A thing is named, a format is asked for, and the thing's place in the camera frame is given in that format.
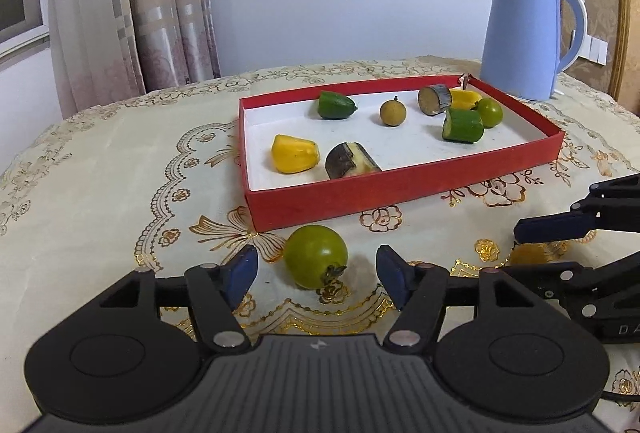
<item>floral tablecloth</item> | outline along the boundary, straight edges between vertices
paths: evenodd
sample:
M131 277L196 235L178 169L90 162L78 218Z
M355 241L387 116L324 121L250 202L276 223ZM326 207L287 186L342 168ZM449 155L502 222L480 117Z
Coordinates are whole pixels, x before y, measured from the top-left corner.
M388 243L405 259L454 275L503 265L522 217L567 210L588 186L638 172L640 120L605 94L561 74L556 95L531 105L566 132L558 159L481 184L325 222L350 250L349 267L319 291L296 288L280 259L293 228L256 233L239 184L238 99L362 79L478 74L472 61L436 57L286 67L153 92L98 106L50 128L0 178L0 433L37 416L24 384L29 346L134 267L181 275L258 249L257 279L236 317L261 333L383 335L398 313L374 269ZM640 235L597 231L540 245L541 261L603 265L640 249ZM162 318L193 334L185 309ZM449 329L467 319L447 315ZM640 393L640 345L607 347L608 388ZM636 405L601 402L596 415L617 432L639 432Z

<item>electric kettle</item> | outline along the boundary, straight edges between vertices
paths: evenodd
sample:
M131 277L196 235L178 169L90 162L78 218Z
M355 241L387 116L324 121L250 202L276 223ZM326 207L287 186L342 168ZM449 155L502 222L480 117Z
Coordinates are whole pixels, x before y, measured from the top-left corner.
M556 75L576 60L587 31L584 0L566 1L576 28L561 57L560 0L492 0L480 79L519 98L549 99Z

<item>green tomato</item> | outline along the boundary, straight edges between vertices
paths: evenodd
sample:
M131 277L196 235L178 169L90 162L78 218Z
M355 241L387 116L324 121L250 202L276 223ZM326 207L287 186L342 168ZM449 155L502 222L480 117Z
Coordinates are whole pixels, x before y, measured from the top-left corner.
M482 126L493 128L502 122L502 106L498 101L491 98L482 98L474 106L482 119Z
M289 236L282 256L298 285L319 289L347 268L348 252L334 230L324 225L304 225Z

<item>cream tablecloth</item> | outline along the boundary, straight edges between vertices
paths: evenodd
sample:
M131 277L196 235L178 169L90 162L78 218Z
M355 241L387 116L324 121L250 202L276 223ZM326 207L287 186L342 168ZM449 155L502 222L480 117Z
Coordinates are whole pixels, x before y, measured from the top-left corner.
M258 276L236 312L250 336L383 334L397 312L375 275L380 244L407 260L477 275L507 260L519 218L565 211L593 182L638 172L640 120L561 74L565 95L532 103L566 131L557 161L325 222L347 241L349 268L318 293L297 289L278 261L293 229L255 233L242 197L238 99L309 84L463 72L477 75L478 63L422 57L263 70L98 106L47 130L0 179L0 433L38 414L22 376L29 346L138 265L180 275L252 243ZM640 235L598 231L539 252L602 265L638 249ZM164 308L162 318L193 333L184 309ZM463 319L452 313L446 326ZM640 393L640 345L607 349L608 388ZM608 402L596 409L617 432L640 432L639 412Z

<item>pink floral curtain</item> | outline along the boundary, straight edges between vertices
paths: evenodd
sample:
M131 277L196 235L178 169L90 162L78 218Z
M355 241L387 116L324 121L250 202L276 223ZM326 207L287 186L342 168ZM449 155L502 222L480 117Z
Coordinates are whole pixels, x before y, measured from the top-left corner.
M209 0L49 0L49 11L65 117L220 76Z

